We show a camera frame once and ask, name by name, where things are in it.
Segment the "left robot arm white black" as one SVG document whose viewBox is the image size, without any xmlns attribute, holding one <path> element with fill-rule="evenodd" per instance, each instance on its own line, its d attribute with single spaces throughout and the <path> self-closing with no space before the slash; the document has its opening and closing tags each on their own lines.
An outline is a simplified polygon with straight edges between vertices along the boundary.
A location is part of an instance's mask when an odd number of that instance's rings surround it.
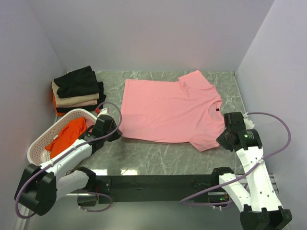
<svg viewBox="0 0 307 230">
<path fill-rule="evenodd" d="M 80 116 L 65 125 L 58 121 L 50 130 L 55 134 L 50 142 L 43 144 L 49 160 L 40 165 L 29 164 L 15 193 L 15 212 L 22 219 L 28 217 L 20 213 L 19 206 L 42 216 L 58 199 L 76 190 L 100 196 L 93 171 L 85 167 L 72 173 L 69 170 L 102 148 L 105 142 L 121 137 L 115 120 L 108 114 L 97 118 Z"/>
</svg>

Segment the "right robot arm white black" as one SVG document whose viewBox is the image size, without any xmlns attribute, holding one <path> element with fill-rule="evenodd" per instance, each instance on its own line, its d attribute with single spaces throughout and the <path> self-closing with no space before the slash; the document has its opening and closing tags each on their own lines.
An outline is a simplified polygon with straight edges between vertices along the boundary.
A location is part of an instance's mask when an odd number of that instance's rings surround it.
<svg viewBox="0 0 307 230">
<path fill-rule="evenodd" d="M 221 185 L 240 211 L 245 230 L 282 230 L 292 220 L 289 209 L 283 208 L 271 183 L 263 159 L 262 142 L 254 129 L 226 128 L 217 138 L 225 149 L 239 157 L 249 189 L 246 190 L 229 167 L 215 168 L 212 185 Z"/>
</svg>

